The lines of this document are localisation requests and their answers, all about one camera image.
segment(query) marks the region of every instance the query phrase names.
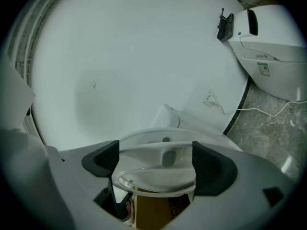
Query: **black object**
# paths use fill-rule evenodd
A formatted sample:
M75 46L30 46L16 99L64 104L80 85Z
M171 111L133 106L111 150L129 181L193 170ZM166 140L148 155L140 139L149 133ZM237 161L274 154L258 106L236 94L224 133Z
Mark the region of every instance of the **black object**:
M195 196L217 196L236 180L236 164L228 157L194 141L192 165L196 173Z
M119 161L119 140L93 151L82 159L82 166L97 177L110 177Z
M225 42L232 37L234 33L234 20L235 16L231 13L227 18L223 16L224 9L222 9L222 14L220 15L220 23L217 26L219 32L217 34L217 39L221 42Z
M114 196L112 182L111 179L109 179L108 187L102 190L94 199L94 201L112 216L119 218L122 221L126 221L129 219L126 203L131 203L131 197L132 193L127 193L124 199L117 204Z
M253 10L248 10L248 26L249 26L249 33L257 36L258 22L255 12Z
M274 207L284 197L283 193L277 187L265 188L263 192L271 207Z

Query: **gray oval button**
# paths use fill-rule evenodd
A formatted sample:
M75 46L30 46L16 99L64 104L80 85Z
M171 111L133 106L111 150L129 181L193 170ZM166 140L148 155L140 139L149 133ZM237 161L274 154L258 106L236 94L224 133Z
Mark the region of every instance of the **gray oval button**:
M171 167L172 165L174 165L175 160L176 160L176 152L167 151L162 154L161 164L164 167Z

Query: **sticker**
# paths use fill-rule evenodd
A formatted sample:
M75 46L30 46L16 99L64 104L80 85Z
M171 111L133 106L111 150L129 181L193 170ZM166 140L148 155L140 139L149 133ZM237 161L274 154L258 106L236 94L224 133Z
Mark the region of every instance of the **sticker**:
M265 76L269 76L270 75L268 64L260 63L260 62L257 62L257 64L258 64L258 68L259 68L259 71L260 71L261 75L265 75Z

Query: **marble floor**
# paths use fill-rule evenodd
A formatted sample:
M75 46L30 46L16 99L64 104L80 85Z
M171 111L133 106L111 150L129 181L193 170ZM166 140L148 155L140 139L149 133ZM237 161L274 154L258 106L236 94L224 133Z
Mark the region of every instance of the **marble floor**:
M256 107L274 115L286 103L252 81L242 109ZM307 103L290 103L276 117L241 111L227 136L244 152L268 159L298 182L307 162Z

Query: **wall socket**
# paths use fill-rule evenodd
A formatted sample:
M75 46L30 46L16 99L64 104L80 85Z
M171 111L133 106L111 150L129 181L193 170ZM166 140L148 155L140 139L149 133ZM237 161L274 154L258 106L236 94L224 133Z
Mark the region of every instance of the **wall socket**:
M211 108L214 105L214 103L210 102L209 100L210 99L212 100L212 98L216 100L217 97L211 90L209 90L207 95L205 95L202 103L205 104L207 107Z

